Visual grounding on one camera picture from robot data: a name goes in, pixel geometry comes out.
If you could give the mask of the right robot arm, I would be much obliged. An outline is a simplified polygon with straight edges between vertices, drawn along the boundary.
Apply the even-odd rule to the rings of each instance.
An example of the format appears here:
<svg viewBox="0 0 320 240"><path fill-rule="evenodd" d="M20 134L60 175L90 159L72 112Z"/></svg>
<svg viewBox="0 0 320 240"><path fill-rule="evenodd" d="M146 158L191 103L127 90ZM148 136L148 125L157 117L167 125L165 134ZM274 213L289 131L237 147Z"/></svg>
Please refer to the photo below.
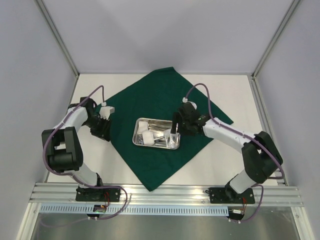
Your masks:
<svg viewBox="0 0 320 240"><path fill-rule="evenodd" d="M201 134L228 145L242 155L244 170L224 187L225 196L232 203L238 202L247 189L270 179L283 164L283 159L267 132L253 134L237 130L211 113L201 115L189 101L173 113L171 133L182 136Z"/></svg>

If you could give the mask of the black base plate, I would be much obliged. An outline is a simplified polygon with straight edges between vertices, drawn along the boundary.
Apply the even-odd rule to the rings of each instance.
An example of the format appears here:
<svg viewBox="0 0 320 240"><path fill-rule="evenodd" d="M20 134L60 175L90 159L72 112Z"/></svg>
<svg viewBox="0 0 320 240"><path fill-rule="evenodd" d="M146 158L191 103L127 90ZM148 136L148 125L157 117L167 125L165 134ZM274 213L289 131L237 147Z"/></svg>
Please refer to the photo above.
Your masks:
<svg viewBox="0 0 320 240"><path fill-rule="evenodd" d="M210 187L205 190L211 204L254 204L255 197L252 188L243 193L233 192L225 187Z"/></svg>
<svg viewBox="0 0 320 240"><path fill-rule="evenodd" d="M76 202L119 202L120 189L118 188L82 188L76 189Z"/></svg>

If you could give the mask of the white gauze pad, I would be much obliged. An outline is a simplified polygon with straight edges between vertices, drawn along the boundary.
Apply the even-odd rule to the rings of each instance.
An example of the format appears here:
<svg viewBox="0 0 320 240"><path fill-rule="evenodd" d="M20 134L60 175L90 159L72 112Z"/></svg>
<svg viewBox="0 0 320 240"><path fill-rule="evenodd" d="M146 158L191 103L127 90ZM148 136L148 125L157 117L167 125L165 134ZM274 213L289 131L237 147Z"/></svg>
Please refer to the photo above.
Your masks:
<svg viewBox="0 0 320 240"><path fill-rule="evenodd" d="M145 146L152 146L155 143L153 133L150 130L142 133L142 140Z"/></svg>
<svg viewBox="0 0 320 240"><path fill-rule="evenodd" d="M138 134L142 134L145 131L149 130L149 123L147 121L138 122Z"/></svg>

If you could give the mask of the aluminium front rail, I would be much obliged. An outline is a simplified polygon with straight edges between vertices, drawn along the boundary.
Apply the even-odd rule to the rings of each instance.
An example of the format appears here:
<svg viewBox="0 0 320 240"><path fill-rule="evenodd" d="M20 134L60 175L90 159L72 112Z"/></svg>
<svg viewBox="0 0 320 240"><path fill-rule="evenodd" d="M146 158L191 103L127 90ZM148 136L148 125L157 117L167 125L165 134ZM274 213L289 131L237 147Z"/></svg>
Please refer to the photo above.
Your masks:
<svg viewBox="0 0 320 240"><path fill-rule="evenodd" d="M75 203L77 183L36 183L29 198L30 203ZM123 184L132 205L173 205L173 206L209 206L215 193L209 192L208 185L161 185L154 191L148 191L142 184ZM300 192L295 186L254 187L257 204L262 197L263 207L303 207Z"/></svg>

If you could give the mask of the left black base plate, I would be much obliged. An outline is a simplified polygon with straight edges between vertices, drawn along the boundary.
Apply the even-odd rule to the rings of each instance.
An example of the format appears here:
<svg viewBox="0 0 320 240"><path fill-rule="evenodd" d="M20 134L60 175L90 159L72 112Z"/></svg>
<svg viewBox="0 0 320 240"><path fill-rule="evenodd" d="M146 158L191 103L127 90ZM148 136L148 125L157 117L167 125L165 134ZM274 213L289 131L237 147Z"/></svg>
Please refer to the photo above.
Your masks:
<svg viewBox="0 0 320 240"><path fill-rule="evenodd" d="M76 202L119 202L120 189L118 188L82 188L76 189Z"/></svg>

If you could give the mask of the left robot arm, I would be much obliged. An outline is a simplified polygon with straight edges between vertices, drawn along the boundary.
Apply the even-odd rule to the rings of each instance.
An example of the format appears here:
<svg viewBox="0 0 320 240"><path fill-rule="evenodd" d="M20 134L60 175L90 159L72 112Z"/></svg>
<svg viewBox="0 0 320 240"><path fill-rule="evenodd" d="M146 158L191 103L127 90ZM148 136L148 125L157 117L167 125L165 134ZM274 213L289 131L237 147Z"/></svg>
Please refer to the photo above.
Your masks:
<svg viewBox="0 0 320 240"><path fill-rule="evenodd" d="M105 188L99 174L84 163L78 131L86 126L91 135L109 142L110 116L114 112L115 108L106 102L98 105L93 99L82 97L79 103L69 105L66 116L58 125L41 134L42 157L47 170L73 178L80 188L88 188L88 196L95 201L104 197Z"/></svg>

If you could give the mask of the green surgical drape cloth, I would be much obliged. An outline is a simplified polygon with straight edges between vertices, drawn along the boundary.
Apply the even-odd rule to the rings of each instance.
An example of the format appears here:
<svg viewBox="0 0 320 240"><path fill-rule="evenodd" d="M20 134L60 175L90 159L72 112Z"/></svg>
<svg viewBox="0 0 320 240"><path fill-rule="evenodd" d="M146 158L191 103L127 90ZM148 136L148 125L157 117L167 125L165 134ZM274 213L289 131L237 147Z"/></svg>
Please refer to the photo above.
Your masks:
<svg viewBox="0 0 320 240"><path fill-rule="evenodd" d="M111 115L111 144L148 191L158 188L212 142L197 134L182 136L177 150L133 144L137 119L171 120L192 86L173 67L161 68L106 101L115 108Z"/></svg>

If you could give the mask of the clear sterile packet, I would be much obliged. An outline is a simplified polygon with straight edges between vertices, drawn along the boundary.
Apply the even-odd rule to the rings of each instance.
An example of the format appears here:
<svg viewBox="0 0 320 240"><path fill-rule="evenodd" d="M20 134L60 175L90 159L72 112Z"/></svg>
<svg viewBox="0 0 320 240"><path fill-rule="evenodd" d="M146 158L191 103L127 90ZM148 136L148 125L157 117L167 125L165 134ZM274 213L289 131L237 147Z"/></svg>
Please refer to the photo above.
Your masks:
<svg viewBox="0 0 320 240"><path fill-rule="evenodd" d="M177 149L179 147L180 134L171 133L170 129L164 131L164 139L166 143L166 147L169 149Z"/></svg>

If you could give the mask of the stainless steel instrument tray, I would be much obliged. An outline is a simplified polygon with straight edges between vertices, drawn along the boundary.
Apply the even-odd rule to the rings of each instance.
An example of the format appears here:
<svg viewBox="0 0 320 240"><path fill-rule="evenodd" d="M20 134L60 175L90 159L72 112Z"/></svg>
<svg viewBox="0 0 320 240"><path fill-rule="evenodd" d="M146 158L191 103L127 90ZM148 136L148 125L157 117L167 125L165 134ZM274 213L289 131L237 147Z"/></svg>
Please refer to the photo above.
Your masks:
<svg viewBox="0 0 320 240"><path fill-rule="evenodd" d="M133 137L132 137L132 142L134 145L136 146L141 146L141 147L149 147L149 148L160 148L160 149L166 149L166 150L176 150L180 147L180 141L181 141L181 135L179 137L179 146L178 148L176 149L170 149L170 148L167 148L167 147L159 147L159 146L155 146L154 144L153 145L144 145L143 143L143 137L142 137L142 133L141 134L138 134L138 122L139 121L146 121L146 122L167 122L167 123L171 123L172 125L172 121L170 120L161 120L161 119L152 119L152 118L138 118L135 122L135 127L134 127L134 131L133 131ZM158 137L162 137L164 136L164 131L165 130L152 130L152 129L149 129L148 128L148 131L151 131L153 133L153 139L155 138L158 138Z"/></svg>

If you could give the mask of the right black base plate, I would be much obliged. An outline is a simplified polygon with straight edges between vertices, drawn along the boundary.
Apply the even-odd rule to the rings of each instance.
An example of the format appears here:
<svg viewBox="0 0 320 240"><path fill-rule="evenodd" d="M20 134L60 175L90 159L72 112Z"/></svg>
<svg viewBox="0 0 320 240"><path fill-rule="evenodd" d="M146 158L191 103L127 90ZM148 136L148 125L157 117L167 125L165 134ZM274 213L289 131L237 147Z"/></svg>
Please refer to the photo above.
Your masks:
<svg viewBox="0 0 320 240"><path fill-rule="evenodd" d="M233 192L225 187L210 187L205 190L211 204L254 204L255 197L252 188L243 193Z"/></svg>

